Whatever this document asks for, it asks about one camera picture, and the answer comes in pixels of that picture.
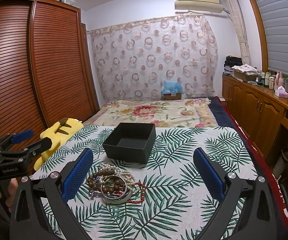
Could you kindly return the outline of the pale jade bangle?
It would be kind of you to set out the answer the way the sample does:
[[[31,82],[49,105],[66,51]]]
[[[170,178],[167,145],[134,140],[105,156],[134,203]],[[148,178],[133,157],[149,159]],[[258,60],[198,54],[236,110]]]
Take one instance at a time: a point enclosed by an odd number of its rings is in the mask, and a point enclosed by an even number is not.
[[[104,178],[101,193],[107,204],[119,205],[127,202],[133,191],[123,178],[110,175]]]

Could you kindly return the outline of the black open jewelry box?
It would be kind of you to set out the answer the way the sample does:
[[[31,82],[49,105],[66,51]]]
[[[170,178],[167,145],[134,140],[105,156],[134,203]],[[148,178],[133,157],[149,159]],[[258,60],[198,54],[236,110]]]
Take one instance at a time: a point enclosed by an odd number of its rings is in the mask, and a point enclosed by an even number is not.
[[[115,127],[102,145],[109,159],[146,164],[155,139],[155,124],[124,122]]]

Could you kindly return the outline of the yellow plush toy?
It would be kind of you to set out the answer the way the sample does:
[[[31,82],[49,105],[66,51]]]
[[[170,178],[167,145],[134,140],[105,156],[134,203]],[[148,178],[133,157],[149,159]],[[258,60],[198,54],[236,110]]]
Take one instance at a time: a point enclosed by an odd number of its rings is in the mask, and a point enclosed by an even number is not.
[[[74,118],[64,118],[53,124],[50,128],[40,134],[40,138],[49,138],[52,141],[50,149],[44,151],[34,164],[37,171],[41,166],[75,133],[84,127],[83,123]]]

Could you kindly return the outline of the brown louvered wardrobe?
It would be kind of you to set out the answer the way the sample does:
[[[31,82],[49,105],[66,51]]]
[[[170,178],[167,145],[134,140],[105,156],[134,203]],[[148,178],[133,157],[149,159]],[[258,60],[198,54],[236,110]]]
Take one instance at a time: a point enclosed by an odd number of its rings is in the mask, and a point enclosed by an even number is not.
[[[0,0],[0,137],[40,133],[99,109],[81,10],[57,0]]]

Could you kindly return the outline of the palm leaf print cloth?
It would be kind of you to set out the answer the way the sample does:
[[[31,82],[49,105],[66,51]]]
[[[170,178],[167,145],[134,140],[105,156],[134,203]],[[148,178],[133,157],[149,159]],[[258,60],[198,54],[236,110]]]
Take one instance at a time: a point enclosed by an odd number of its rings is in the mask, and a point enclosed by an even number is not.
[[[195,239],[218,207],[194,163],[193,152],[202,148],[226,172],[256,179],[257,171],[238,133],[231,128],[157,128],[145,165],[109,159],[103,148],[112,127],[86,126],[61,146],[33,175],[34,179],[60,171],[85,149],[94,154],[91,173],[108,164],[128,171],[146,187],[145,200],[134,194],[130,202],[105,203],[90,195],[83,184],[68,202],[73,214],[92,239]]]

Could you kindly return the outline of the wooden sideboard cabinet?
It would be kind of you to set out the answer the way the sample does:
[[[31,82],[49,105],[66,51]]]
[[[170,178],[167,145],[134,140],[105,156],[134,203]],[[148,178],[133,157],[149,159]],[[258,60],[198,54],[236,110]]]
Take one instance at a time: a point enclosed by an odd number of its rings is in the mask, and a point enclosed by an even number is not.
[[[269,167],[288,147],[288,99],[273,90],[222,76],[222,97],[235,121]]]

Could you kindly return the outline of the pink tissue box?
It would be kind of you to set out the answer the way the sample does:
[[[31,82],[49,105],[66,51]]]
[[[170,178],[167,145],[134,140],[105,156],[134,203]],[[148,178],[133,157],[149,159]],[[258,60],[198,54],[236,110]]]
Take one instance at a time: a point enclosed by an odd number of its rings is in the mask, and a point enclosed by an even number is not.
[[[288,98],[288,92],[285,90],[285,88],[283,86],[279,86],[275,89],[275,96],[277,96],[278,98],[287,99]]]

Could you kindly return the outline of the circle pattern sheer curtain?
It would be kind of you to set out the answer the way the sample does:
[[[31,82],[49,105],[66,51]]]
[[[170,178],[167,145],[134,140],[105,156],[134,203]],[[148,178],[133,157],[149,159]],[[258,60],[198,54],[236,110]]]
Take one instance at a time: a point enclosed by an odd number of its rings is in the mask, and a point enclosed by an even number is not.
[[[215,94],[218,46],[204,15],[184,14],[90,31],[102,99],[161,99],[164,81],[192,96]]]

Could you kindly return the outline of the cardboard box with cloth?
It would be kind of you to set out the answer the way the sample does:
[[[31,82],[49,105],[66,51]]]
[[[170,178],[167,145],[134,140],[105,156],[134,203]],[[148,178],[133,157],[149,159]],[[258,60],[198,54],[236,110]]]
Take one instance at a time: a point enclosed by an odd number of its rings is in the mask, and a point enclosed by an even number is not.
[[[258,77],[257,69],[248,64],[234,66],[232,69],[233,77],[241,82],[256,81],[256,78]]]

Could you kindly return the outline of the blue bag on box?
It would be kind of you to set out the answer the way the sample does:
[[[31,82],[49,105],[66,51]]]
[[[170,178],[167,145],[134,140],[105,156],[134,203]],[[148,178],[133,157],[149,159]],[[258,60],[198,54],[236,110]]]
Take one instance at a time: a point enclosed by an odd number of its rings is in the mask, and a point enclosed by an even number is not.
[[[164,81],[161,89],[162,100],[181,100],[182,93],[183,88],[180,83]]]

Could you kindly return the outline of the stack of folded clothes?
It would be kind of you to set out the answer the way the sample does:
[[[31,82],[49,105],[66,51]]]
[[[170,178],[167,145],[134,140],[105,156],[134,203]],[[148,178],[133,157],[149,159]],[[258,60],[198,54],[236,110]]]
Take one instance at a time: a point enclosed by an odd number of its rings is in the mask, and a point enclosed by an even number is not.
[[[226,75],[232,75],[234,70],[233,67],[234,66],[241,66],[243,64],[241,57],[235,57],[235,56],[231,56],[228,55],[225,58],[225,62],[224,62],[224,74]]]

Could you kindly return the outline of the grey window blind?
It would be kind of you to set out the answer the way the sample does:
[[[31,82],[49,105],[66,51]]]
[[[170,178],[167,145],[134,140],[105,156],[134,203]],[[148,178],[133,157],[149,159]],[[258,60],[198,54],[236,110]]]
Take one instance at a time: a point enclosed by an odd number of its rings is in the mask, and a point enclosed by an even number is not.
[[[265,31],[268,68],[288,76],[288,0],[255,0]]]

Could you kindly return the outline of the beige tied side curtain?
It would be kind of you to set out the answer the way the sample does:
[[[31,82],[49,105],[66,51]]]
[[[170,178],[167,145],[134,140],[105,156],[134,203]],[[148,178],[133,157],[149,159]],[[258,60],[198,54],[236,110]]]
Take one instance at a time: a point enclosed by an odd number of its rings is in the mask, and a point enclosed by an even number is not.
[[[237,0],[225,0],[225,2],[228,7],[229,14],[231,15],[235,32],[237,34],[242,63],[250,65],[251,57],[247,42],[247,34],[239,3]]]

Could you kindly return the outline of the beige wall air conditioner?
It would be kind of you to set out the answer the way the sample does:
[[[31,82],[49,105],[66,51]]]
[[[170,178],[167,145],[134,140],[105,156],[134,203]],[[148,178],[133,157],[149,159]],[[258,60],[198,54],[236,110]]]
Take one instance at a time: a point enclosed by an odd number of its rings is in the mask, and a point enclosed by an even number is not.
[[[223,5],[219,0],[176,0],[174,2],[176,10],[209,11],[222,13]]]

